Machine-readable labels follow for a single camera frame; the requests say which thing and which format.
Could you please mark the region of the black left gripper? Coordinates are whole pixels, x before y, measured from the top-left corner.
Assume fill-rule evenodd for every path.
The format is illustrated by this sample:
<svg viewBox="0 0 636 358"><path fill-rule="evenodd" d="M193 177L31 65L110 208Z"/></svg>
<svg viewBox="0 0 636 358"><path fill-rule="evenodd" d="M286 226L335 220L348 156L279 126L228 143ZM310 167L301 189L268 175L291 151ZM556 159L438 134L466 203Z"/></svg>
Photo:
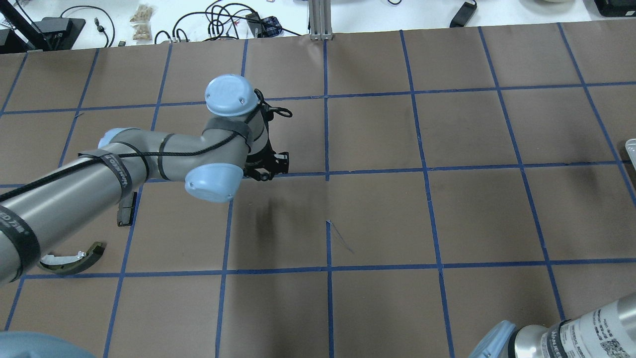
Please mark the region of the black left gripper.
<svg viewBox="0 0 636 358"><path fill-rule="evenodd" d="M256 154L247 156L243 177L255 181L270 181L276 175L289 173L289 152L277 153L270 140Z"/></svg>

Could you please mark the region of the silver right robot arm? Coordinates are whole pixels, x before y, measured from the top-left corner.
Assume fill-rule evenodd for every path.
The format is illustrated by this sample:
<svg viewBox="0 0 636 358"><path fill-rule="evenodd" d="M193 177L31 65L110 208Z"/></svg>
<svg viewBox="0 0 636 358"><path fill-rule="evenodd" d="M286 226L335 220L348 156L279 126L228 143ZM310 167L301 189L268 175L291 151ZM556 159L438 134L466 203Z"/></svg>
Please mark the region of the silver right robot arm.
<svg viewBox="0 0 636 358"><path fill-rule="evenodd" d="M470 353L471 358L634 358L636 295L550 328L517 328L508 320L494 326Z"/></svg>

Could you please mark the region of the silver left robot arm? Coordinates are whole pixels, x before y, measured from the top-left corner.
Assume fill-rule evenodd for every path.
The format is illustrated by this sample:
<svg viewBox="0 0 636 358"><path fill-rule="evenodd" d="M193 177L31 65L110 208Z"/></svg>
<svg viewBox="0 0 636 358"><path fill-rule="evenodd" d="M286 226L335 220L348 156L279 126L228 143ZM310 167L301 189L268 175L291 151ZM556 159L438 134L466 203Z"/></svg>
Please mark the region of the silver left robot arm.
<svg viewBox="0 0 636 358"><path fill-rule="evenodd" d="M19 280L51 250L105 209L134 199L151 179L182 182L209 202L230 202L243 178L268 181L289 170L288 152L269 138L274 115L245 77L226 74L205 89L211 118L198 136L114 128L97 149L1 196L1 283Z"/></svg>

